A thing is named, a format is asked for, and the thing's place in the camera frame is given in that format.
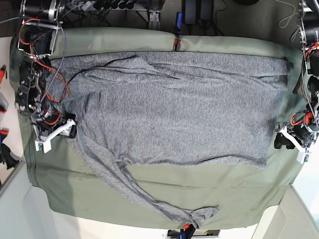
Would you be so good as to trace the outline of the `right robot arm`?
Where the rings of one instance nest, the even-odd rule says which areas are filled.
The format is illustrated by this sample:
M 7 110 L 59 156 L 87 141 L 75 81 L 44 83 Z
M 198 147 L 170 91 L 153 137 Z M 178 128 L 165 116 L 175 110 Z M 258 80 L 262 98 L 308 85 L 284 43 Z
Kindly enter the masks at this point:
M 77 129 L 75 115 L 59 108 L 69 94 L 61 64 L 54 67 L 49 57 L 53 54 L 62 28 L 65 1 L 23 0 L 20 6 L 21 27 L 17 48 L 24 53 L 19 66 L 19 84 L 15 104 L 19 113 L 28 118 L 36 135 L 43 139 L 56 130 L 59 135 L 74 138 Z

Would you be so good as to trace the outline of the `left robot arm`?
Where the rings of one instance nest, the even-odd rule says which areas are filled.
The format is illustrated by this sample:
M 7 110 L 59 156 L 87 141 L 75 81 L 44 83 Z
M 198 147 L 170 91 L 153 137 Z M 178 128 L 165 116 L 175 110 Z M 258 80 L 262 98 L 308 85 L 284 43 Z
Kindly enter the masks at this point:
M 302 45 L 302 65 L 293 94 L 301 92 L 306 109 L 294 113 L 290 121 L 276 129 L 274 148 L 309 152 L 319 136 L 319 2 L 299 1 L 297 34 Z

